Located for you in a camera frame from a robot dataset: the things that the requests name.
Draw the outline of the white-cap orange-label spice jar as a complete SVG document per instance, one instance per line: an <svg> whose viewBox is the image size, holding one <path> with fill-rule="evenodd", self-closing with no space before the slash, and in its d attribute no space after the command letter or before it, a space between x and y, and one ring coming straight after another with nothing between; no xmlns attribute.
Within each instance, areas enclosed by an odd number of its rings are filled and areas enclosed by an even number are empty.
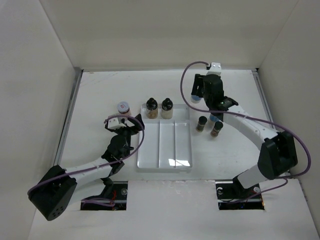
<svg viewBox="0 0 320 240"><path fill-rule="evenodd" d="M117 111L122 116L131 116L131 109L126 101L121 101L117 104Z"/></svg>

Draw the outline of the black-cap brown spice bottle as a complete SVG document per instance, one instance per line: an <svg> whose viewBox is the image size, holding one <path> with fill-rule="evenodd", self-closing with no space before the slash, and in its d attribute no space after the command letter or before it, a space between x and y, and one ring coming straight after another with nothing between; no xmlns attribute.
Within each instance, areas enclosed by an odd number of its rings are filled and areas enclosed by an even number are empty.
<svg viewBox="0 0 320 240"><path fill-rule="evenodd" d="M158 102L153 98L149 98L146 102L146 116L149 119L156 119L158 117Z"/></svg>

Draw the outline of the black-cap white powder bottle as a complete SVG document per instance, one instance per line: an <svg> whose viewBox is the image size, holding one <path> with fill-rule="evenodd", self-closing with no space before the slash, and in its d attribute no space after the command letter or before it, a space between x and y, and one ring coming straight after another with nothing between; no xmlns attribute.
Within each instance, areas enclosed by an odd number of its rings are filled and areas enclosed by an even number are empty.
<svg viewBox="0 0 320 240"><path fill-rule="evenodd" d="M173 117L173 102L168 97L161 103L161 116L163 119L171 119Z"/></svg>

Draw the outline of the silver-cap blue-label bottle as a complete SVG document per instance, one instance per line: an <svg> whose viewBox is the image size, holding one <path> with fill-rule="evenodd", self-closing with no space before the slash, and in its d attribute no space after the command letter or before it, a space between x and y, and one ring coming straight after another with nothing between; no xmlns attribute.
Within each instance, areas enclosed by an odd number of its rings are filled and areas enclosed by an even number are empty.
<svg viewBox="0 0 320 240"><path fill-rule="evenodd" d="M202 100L202 98L197 95L191 95L190 99L191 99L191 102L194 104L198 104Z"/></svg>

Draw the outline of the silver-cap blue-label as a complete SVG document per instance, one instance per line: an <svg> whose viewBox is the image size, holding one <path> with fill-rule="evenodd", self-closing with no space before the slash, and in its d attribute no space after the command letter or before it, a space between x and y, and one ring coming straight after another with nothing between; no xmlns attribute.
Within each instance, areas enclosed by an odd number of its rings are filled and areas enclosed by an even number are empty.
<svg viewBox="0 0 320 240"><path fill-rule="evenodd" d="M217 114L210 114L209 115L209 120L213 123L215 122L223 122L223 117L224 115L222 113L217 113Z"/></svg>

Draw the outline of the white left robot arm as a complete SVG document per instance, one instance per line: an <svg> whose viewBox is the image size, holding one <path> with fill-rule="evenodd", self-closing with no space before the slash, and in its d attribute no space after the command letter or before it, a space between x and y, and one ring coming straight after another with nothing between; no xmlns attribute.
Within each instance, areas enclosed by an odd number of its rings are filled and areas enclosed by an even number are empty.
<svg viewBox="0 0 320 240"><path fill-rule="evenodd" d="M132 136L145 134L141 114L127 116L112 127L111 121L117 118L115 115L105 120L105 129L115 135L101 157L71 168L54 165L27 192L30 202L47 221L58 218L74 202L107 209L116 205L117 196L112 194L114 183L111 177L124 167L126 159L138 151L131 145Z"/></svg>

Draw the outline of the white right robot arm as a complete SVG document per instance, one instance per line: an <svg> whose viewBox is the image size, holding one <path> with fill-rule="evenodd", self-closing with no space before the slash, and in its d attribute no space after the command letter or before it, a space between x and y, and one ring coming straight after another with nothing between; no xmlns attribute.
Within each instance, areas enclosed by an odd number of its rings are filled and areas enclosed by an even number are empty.
<svg viewBox="0 0 320 240"><path fill-rule="evenodd" d="M204 99L215 118L237 129L259 150L257 164L233 178L231 190L236 197L245 197L252 186L274 180L297 165L293 135L286 130L279 132L250 119L238 102L225 96L219 75L196 74L191 94Z"/></svg>

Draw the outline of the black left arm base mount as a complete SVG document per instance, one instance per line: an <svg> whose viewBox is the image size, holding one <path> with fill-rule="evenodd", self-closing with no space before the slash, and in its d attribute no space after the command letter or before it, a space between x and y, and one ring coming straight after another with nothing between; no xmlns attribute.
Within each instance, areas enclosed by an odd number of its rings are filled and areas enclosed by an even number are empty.
<svg viewBox="0 0 320 240"><path fill-rule="evenodd" d="M102 178L101 179L104 184L104 189L102 190L100 196L103 199L109 199L114 201L116 199L116 194L114 190L114 182L109 178Z"/></svg>

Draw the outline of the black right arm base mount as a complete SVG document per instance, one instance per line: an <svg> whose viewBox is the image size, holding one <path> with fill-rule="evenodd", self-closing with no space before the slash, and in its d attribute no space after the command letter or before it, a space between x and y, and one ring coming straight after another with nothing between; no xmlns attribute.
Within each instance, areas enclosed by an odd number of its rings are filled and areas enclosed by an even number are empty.
<svg viewBox="0 0 320 240"><path fill-rule="evenodd" d="M232 184L231 184L231 188L233 190L234 196L237 199L246 199L248 197L253 196L254 194L256 194L257 192L254 191L255 187L260 187L260 185L257 183L255 185L252 185L251 187L243 187L240 183L240 181L238 180L238 176L235 176L232 179Z"/></svg>

